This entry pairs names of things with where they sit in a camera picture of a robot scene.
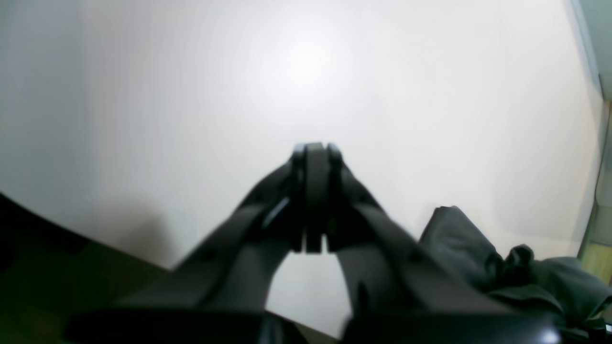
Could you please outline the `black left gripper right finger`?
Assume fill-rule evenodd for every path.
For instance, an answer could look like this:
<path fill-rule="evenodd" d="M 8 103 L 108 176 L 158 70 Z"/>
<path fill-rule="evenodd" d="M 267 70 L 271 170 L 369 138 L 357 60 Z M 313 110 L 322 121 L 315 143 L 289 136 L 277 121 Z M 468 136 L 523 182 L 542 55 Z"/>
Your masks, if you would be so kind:
<path fill-rule="evenodd" d="M 520 315 L 446 272 L 316 144 L 316 252 L 327 239 L 349 290 L 346 344 L 558 344 L 546 316 Z"/>

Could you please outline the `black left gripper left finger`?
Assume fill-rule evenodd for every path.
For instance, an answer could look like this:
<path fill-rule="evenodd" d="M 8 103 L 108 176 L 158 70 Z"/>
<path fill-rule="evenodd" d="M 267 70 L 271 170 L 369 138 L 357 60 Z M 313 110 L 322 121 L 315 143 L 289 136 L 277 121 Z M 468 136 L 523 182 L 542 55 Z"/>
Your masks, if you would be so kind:
<path fill-rule="evenodd" d="M 175 270 L 104 309 L 75 316 L 66 344 L 305 344 L 266 311 L 273 277 L 299 250 L 306 145 L 266 176 Z"/>

